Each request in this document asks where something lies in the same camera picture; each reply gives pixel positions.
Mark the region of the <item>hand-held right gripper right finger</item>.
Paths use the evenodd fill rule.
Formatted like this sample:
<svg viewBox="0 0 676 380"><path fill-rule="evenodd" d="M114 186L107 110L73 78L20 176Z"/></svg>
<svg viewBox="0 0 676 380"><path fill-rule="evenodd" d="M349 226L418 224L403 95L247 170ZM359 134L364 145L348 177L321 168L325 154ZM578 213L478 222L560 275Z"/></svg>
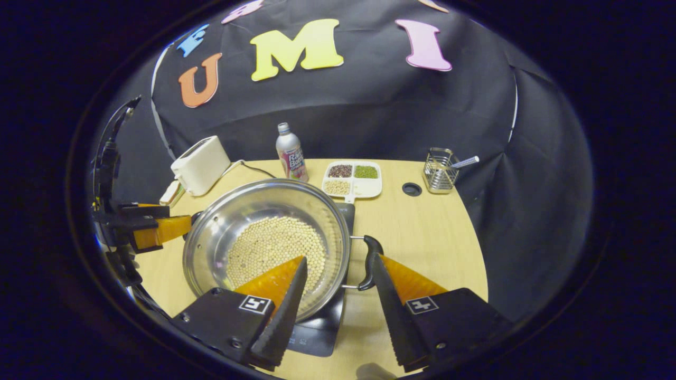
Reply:
<svg viewBox="0 0 676 380"><path fill-rule="evenodd" d="M372 276L396 361L406 372L471 360L513 327L469 288L448 291L384 255L372 258Z"/></svg>

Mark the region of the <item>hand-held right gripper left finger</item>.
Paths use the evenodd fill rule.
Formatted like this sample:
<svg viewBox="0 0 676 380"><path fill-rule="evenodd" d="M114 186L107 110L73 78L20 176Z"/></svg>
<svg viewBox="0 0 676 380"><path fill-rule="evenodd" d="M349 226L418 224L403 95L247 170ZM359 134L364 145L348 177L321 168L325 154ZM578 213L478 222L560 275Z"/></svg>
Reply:
<svg viewBox="0 0 676 380"><path fill-rule="evenodd" d="M289 344L306 280L307 260L298 256L236 290L210 289L172 324L229 360L273 370Z"/></svg>

